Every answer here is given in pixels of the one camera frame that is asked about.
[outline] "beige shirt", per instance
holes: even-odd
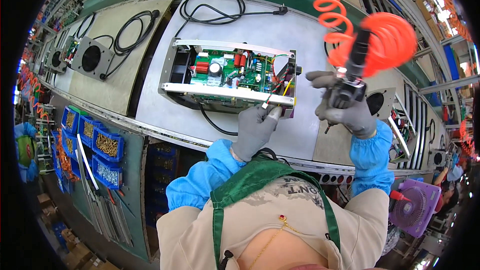
[[[332,270],[372,268],[381,256],[387,238],[388,195],[369,189],[345,206],[330,204],[340,231],[341,254],[326,238],[328,233],[324,203],[309,182],[284,176],[224,211],[220,259],[225,250],[234,257],[226,270],[238,270],[238,258],[250,240],[267,228],[280,229],[287,223],[301,234],[311,248],[327,259]],[[161,217],[156,224],[160,246],[161,270],[216,269],[212,233],[213,206],[207,201],[203,210],[179,207]]]

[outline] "gold necklace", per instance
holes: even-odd
[[[292,231],[296,232],[297,234],[301,234],[303,235],[303,233],[301,233],[300,231],[296,230],[295,228],[291,227],[290,225],[288,225],[287,223],[287,218],[284,216],[284,215],[280,215],[278,217],[278,219],[283,222],[283,226],[282,228],[280,228],[275,235],[273,235],[273,237],[270,239],[270,241],[267,242],[267,244],[265,244],[265,246],[263,247],[263,249],[260,251],[260,253],[257,255],[257,257],[253,260],[252,264],[250,265],[250,267],[248,267],[248,270],[252,270],[252,267],[255,265],[255,262],[258,260],[258,258],[262,255],[262,253],[265,251],[265,249],[267,249],[268,245],[270,245],[270,243],[272,243],[273,239],[275,239],[275,237],[281,232],[283,231],[284,228],[289,228],[291,229]]]

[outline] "purple desk fan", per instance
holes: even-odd
[[[389,213],[390,222],[411,236],[419,238],[427,227],[440,198],[441,188],[429,183],[406,179],[400,192],[408,200],[398,200]]]

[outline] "white work surface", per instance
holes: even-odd
[[[238,13],[237,3],[231,0],[190,0],[188,11],[192,11],[201,3],[210,4],[227,14]],[[235,141],[237,137],[222,134],[214,129],[199,110],[173,103],[158,93],[165,52],[184,22],[179,15],[179,9],[173,15],[153,56],[141,92],[136,120],[208,141],[218,139]],[[246,12],[273,10],[275,9],[272,7],[246,4]],[[218,17],[218,14],[210,9],[201,8],[195,17],[212,19]],[[293,119],[279,121],[266,146],[282,156],[311,160],[320,122],[314,111],[321,102],[323,91],[312,88],[305,78],[305,73],[325,69],[323,36],[326,31],[327,29],[315,19],[289,11],[286,15],[246,15],[234,23],[221,26],[188,23],[178,36],[185,40],[247,42],[284,51],[297,50],[297,64],[303,67],[303,73],[297,77],[295,115]],[[275,69],[281,69],[286,62],[286,58],[277,58],[274,63]],[[222,129],[238,131],[237,115],[219,112],[207,112],[207,115]]]
[[[95,38],[100,35],[109,34],[115,38],[120,28],[126,21],[129,20],[129,18],[144,10],[153,11],[158,9],[160,11],[160,16],[156,19],[150,34],[130,53],[125,62],[107,79],[104,81],[95,80],[77,71],[67,68],[65,74],[57,75],[55,87],[94,105],[103,107],[121,115],[126,115],[132,89],[135,83],[135,78],[137,76],[138,69],[140,68],[145,51],[150,43],[153,32],[159,25],[160,20],[164,16],[164,12],[170,6],[171,1],[172,0],[149,0],[143,2],[134,1],[129,3],[120,3],[98,12],[95,15],[95,20],[92,26],[86,32],[87,37]],[[143,16],[142,20],[144,23],[143,29],[145,30],[150,22],[150,17]],[[85,21],[79,35],[84,32],[89,23],[90,18]],[[78,21],[72,25],[68,35],[73,35],[80,24],[81,21]],[[120,46],[125,47],[133,44],[138,37],[139,31],[139,21],[132,22],[123,31],[119,40]],[[111,43],[109,38],[100,38],[96,41],[102,45],[105,45],[106,47],[109,47]],[[108,71],[110,72],[112,69],[114,69],[123,58],[123,56],[114,57]]]

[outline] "green apron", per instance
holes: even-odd
[[[319,191],[325,208],[328,226],[327,237],[333,241],[340,252],[340,234],[335,214],[323,189],[315,178],[293,169],[291,166],[265,157],[254,158],[245,167],[235,173],[223,185],[210,192],[213,204],[213,250],[215,252],[216,267],[220,263],[220,242],[223,228],[223,209],[241,201],[252,193],[263,189],[275,179],[284,176],[295,176],[313,184]]]
[[[28,168],[35,157],[37,144],[27,135],[21,135],[15,141],[18,144],[18,163]]]

